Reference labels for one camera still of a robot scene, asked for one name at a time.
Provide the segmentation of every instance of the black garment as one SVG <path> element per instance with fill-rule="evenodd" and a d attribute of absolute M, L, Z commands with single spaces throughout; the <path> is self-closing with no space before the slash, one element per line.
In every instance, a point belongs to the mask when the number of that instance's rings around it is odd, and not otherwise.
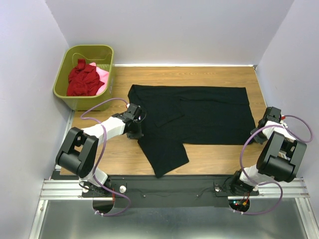
<path fill-rule="evenodd" d="M 244 144 L 255 128 L 245 88 L 132 85 L 129 99 L 147 112 L 138 143 L 156 177 L 189 162 L 183 143 Z"/>

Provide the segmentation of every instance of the wooden surface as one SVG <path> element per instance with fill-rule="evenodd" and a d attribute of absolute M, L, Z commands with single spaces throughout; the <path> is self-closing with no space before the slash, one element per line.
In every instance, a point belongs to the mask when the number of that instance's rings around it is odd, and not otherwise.
<path fill-rule="evenodd" d="M 246 87 L 250 108 L 255 123 L 265 111 L 265 103 L 252 67 L 118 67 L 113 96 L 128 100 L 127 94 L 132 84 L 153 86 L 221 86 Z M 87 116 L 100 121 L 107 120 L 114 113 L 124 112 L 122 101 L 113 101 L 104 112 L 92 112 Z M 72 126 L 90 127 L 95 122 L 81 120 L 83 112 L 76 112 Z M 192 145 L 184 144 L 189 163 L 169 174 L 233 174 L 240 168 L 241 145 Z M 244 165 L 257 162 L 263 145 L 249 145 L 244 154 Z M 136 140 L 126 135 L 107 141 L 106 152 L 99 168 L 108 174 L 154 175 L 153 169 Z M 71 174 L 65 169 L 61 174 Z"/>

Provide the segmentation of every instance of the red towel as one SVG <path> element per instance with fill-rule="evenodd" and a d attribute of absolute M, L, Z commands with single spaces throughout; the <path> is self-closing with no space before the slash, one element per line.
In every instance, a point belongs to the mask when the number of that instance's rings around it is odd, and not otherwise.
<path fill-rule="evenodd" d="M 69 74 L 67 96 L 95 96 L 104 85 L 96 73 L 96 66 L 86 64 L 85 59 L 78 59 L 78 65 Z"/>

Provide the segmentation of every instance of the laundry basket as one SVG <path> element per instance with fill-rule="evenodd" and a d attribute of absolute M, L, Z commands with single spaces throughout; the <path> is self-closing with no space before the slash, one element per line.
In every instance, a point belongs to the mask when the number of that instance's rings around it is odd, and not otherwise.
<path fill-rule="evenodd" d="M 107 45 L 78 45 L 70 48 L 65 53 L 58 76 L 55 80 L 53 87 L 54 94 L 75 111 L 86 111 L 110 99 L 112 97 L 112 85 L 115 76 L 113 57 L 114 51 Z M 96 66 L 109 72 L 109 78 L 104 92 L 97 96 L 66 96 L 66 91 L 69 86 L 68 76 L 71 70 L 77 65 L 78 59 L 85 59 L 86 64 L 95 62 Z M 104 111 L 109 107 L 109 104 L 110 103 L 105 103 L 94 110 Z"/>

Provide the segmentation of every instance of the white wall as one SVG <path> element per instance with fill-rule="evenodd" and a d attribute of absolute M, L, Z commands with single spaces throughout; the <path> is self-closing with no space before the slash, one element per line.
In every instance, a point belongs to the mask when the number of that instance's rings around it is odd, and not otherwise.
<path fill-rule="evenodd" d="M 298 175 L 306 180 L 319 220 L 319 0 L 295 0 L 257 67 L 267 105 L 297 115 L 313 128 Z M 305 127 L 290 120 L 292 129 L 309 138 Z"/>
<path fill-rule="evenodd" d="M 293 0 L 46 0 L 70 46 L 117 64 L 257 64 Z"/>
<path fill-rule="evenodd" d="M 0 8 L 0 238 L 28 238 L 68 109 L 52 87 L 67 49 L 42 0 Z"/>

